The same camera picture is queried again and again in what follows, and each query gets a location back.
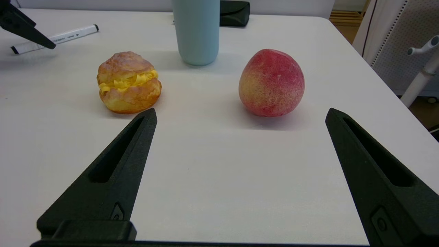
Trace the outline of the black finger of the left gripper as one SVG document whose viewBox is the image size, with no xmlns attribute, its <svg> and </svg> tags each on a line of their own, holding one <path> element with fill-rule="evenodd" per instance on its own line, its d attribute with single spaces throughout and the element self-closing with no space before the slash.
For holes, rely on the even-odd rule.
<svg viewBox="0 0 439 247">
<path fill-rule="evenodd" d="M 35 28 L 36 23 L 12 5 L 10 0 L 0 1 L 0 25 L 4 30 L 43 47 L 56 47 L 55 43 Z"/>
</svg>

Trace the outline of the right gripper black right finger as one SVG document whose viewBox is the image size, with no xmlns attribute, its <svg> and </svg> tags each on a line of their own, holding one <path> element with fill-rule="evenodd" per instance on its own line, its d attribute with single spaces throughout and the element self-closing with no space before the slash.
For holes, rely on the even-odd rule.
<svg viewBox="0 0 439 247">
<path fill-rule="evenodd" d="M 325 124 L 369 244 L 437 247 L 438 194 L 349 115 L 330 108 Z"/>
</svg>

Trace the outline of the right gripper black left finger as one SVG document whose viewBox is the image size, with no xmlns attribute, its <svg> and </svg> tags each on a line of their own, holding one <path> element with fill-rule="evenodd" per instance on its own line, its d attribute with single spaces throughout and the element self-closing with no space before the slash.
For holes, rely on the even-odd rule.
<svg viewBox="0 0 439 247">
<path fill-rule="evenodd" d="M 142 180 L 156 111 L 137 114 L 37 220 L 43 240 L 134 240 L 130 217 Z"/>
</svg>

